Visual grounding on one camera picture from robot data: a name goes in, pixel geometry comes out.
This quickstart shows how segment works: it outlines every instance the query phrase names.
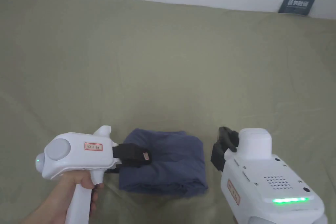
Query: handwritten label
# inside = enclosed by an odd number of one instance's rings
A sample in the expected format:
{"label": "handwritten label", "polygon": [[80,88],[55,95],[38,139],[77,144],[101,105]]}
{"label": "handwritten label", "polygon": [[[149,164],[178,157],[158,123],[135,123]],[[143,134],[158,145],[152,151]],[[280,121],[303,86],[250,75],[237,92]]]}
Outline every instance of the handwritten label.
{"label": "handwritten label", "polygon": [[103,145],[100,143],[85,143],[84,149],[87,151],[99,151],[103,150]]}
{"label": "handwritten label", "polygon": [[227,181],[227,187],[232,195],[232,197],[234,198],[234,200],[236,201],[237,205],[239,206],[240,203],[240,196],[237,193],[235,187],[233,186],[232,182],[230,180]]}

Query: folded garment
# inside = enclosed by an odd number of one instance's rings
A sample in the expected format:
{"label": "folded garment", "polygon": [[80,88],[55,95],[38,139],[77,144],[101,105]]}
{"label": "folded garment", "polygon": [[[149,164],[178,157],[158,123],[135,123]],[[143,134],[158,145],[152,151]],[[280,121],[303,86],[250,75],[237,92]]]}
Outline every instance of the folded garment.
{"label": "folded garment", "polygon": [[140,168],[123,167],[119,189],[134,193],[192,197],[208,189],[203,143],[184,131],[156,132],[135,129],[124,143],[148,148],[152,163]]}

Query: small black tag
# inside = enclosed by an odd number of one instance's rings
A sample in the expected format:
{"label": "small black tag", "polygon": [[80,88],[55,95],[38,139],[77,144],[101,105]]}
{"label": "small black tag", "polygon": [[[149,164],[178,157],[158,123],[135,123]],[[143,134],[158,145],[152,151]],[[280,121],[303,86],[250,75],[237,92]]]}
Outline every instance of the small black tag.
{"label": "small black tag", "polygon": [[315,0],[283,0],[278,13],[293,13],[307,16]]}

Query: green led light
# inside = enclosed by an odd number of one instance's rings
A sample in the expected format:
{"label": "green led light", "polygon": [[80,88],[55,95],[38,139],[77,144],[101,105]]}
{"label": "green led light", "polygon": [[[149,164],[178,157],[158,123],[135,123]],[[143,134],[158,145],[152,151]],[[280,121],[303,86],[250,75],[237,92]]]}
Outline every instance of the green led light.
{"label": "green led light", "polygon": [[274,203],[282,204],[282,203],[291,203],[291,202],[299,202],[299,201],[307,201],[309,198],[277,198],[274,199]]}

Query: wrinkled cloth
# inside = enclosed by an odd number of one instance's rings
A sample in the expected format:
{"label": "wrinkled cloth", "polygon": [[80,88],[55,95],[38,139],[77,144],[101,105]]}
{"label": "wrinkled cloth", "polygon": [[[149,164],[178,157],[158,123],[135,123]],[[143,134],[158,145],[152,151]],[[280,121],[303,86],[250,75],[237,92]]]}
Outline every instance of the wrinkled cloth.
{"label": "wrinkled cloth", "polygon": [[119,189],[183,197],[203,194],[207,190],[203,143],[197,137],[188,136],[184,131],[135,129],[124,143],[148,148],[152,163],[140,168],[121,168]]}

